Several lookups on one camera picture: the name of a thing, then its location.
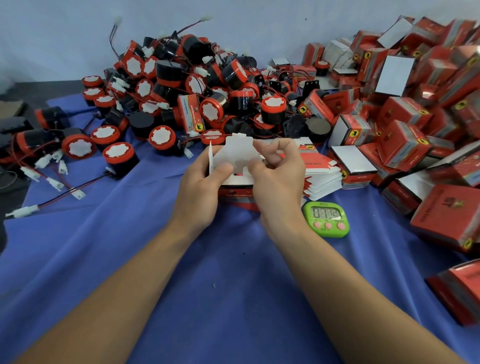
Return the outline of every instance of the forearm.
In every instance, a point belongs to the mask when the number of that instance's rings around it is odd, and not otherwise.
[[[276,241],[346,363],[462,363],[435,336],[371,286],[306,223]]]
[[[124,363],[194,237],[168,226],[18,363]]]

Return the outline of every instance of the left hand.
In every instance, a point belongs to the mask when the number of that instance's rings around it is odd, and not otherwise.
[[[222,146],[214,146],[213,154]],[[183,175],[177,200],[168,225],[195,239],[212,223],[218,205],[218,189],[233,173],[231,164],[223,164],[206,177],[208,147]]]

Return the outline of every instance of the hand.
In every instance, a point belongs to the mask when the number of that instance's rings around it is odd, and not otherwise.
[[[305,181],[305,163],[292,139],[276,139],[271,144],[254,140],[253,146],[268,162],[251,160],[248,170],[253,176],[253,197],[261,213],[262,223],[274,242],[305,223],[300,201]],[[276,151],[283,150],[285,158]]]
[[[222,146],[214,146],[216,154]],[[169,227],[187,233],[192,240],[212,223],[218,205],[218,189],[233,173],[231,164],[222,164],[206,177],[208,148],[183,175]]]

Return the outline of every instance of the right hand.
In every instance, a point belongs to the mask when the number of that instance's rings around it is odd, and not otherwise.
[[[300,209],[305,163],[292,139],[276,139],[271,144],[255,139],[253,146],[265,157],[269,167],[257,159],[248,163],[253,177],[253,197],[265,230],[274,242],[278,242],[286,233],[305,223]],[[277,153],[278,150],[283,151],[285,158]]]

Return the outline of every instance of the wall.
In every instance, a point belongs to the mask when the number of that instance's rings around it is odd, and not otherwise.
[[[359,29],[384,31],[400,14],[428,14],[443,22],[455,15],[479,19],[478,0],[463,6],[439,0],[9,0],[0,13],[0,74],[17,82],[80,79],[101,74],[115,57],[108,44],[113,17],[123,22],[114,45],[170,34],[205,15],[193,33],[225,49],[300,62],[308,42],[350,37]]]

